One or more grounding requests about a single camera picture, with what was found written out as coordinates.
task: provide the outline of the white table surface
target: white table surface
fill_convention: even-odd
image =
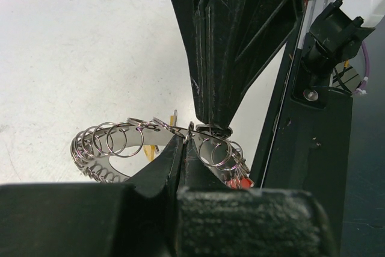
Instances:
[[[282,52],[231,124],[249,165]],[[69,152],[78,131],[174,109],[198,123],[170,0],[0,0],[0,183],[87,181]]]

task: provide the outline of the gray surface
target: gray surface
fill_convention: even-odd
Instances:
[[[372,63],[353,104],[341,256],[385,256],[385,20],[366,39]]]

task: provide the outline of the metal screw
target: metal screw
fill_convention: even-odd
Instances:
[[[303,96],[305,99],[307,99],[309,102],[315,102],[318,100],[318,93],[315,90],[309,90],[308,88],[305,89],[303,92]]]

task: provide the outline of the white cable tie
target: white cable tie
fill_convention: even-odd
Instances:
[[[368,93],[366,92],[366,90],[362,90],[362,89],[360,89],[360,88],[358,88],[357,90],[359,91],[359,95],[361,95],[361,96],[364,96],[364,95],[368,94]]]

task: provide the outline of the orange tag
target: orange tag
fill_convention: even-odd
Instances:
[[[237,186],[236,186],[236,181],[234,179],[232,179],[231,181],[229,181],[227,183],[227,185],[231,188],[231,189],[237,189]],[[245,178],[242,178],[241,179],[241,188],[242,189],[250,189],[250,188],[253,188],[254,187],[254,182],[248,178],[248,177],[245,177]]]

